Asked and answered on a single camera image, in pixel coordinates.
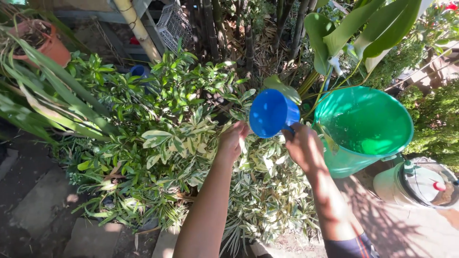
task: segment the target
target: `soil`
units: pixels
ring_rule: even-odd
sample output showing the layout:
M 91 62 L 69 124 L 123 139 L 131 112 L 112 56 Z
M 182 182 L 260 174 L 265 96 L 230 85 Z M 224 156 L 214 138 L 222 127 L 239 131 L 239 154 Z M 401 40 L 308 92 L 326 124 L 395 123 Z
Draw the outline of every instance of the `soil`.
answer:
M 20 38 L 25 40 L 29 45 L 31 45 L 35 49 L 39 49 L 50 37 L 51 27 L 48 27 L 47 25 L 42 24 L 41 22 L 35 23 L 34 27 L 36 28 L 31 28 Z M 19 46 L 14 50 L 13 54 L 16 56 L 24 56 L 26 53 L 24 49 L 22 49 L 22 47 Z

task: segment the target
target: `forearm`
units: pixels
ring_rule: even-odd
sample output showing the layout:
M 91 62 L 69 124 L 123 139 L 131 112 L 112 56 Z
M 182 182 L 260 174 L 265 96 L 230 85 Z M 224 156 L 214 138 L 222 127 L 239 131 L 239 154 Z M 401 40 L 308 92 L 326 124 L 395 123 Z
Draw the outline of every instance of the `forearm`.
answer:
M 306 173 L 311 184 L 322 235 L 326 240 L 350 240 L 364 230 L 344 201 L 328 169 L 318 168 Z
M 174 258 L 218 257 L 228 212 L 233 163 L 217 154 L 185 219 Z

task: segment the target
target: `blue mug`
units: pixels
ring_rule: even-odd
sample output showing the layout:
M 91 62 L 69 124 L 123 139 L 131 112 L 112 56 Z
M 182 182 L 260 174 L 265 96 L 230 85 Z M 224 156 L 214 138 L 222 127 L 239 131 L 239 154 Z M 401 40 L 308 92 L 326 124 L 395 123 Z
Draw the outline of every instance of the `blue mug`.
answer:
M 282 129 L 294 133 L 290 126 L 299 120 L 298 106 L 274 89 L 260 92 L 250 108 L 250 128 L 260 138 L 273 137 Z

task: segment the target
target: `red object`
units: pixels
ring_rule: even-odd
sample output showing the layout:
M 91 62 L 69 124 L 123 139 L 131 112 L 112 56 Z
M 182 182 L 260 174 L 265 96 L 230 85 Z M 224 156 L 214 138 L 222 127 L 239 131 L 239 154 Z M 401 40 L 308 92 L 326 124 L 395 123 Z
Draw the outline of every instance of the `red object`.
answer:
M 31 20 L 28 22 L 21 22 L 20 24 L 17 25 L 17 31 L 16 31 L 16 28 L 13 27 L 8 32 L 13 35 L 18 35 L 19 37 L 21 37 L 27 31 L 30 30 L 29 22 L 32 22 L 32 26 L 35 26 L 37 28 L 41 27 L 40 22 L 51 28 L 51 33 L 49 35 L 50 37 L 37 50 L 43 53 L 43 55 L 51 58 L 58 65 L 62 67 L 66 67 L 71 58 L 70 52 L 64 46 L 64 44 L 57 38 L 56 28 L 51 23 L 45 22 L 42 20 Z M 32 66 L 39 68 L 33 61 L 29 59 L 27 55 L 23 55 L 23 56 L 13 55 L 13 58 L 17 60 L 24 60 L 25 62 L 31 64 Z
M 129 40 L 129 43 L 131 45 L 140 45 L 140 42 L 136 39 L 136 37 L 132 37 L 130 40 Z
M 446 190 L 446 185 L 440 182 L 435 182 L 433 183 L 433 188 L 437 191 L 444 191 Z
M 453 3 L 450 3 L 445 9 L 446 9 L 446 10 L 453 10 L 453 11 L 455 11 L 455 10 L 458 9 L 458 6 L 455 5 L 455 4 L 453 4 Z

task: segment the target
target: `green plastic bucket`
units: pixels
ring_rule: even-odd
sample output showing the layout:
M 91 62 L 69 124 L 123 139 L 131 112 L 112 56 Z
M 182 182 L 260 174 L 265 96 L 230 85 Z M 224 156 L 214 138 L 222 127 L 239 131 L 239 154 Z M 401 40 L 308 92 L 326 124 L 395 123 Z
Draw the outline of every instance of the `green plastic bucket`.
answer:
M 340 146 L 333 155 L 324 141 L 325 164 L 333 178 L 348 177 L 379 159 L 393 159 L 411 141 L 413 121 L 392 96 L 363 86 L 328 94 L 317 106 L 314 122 L 325 126 Z

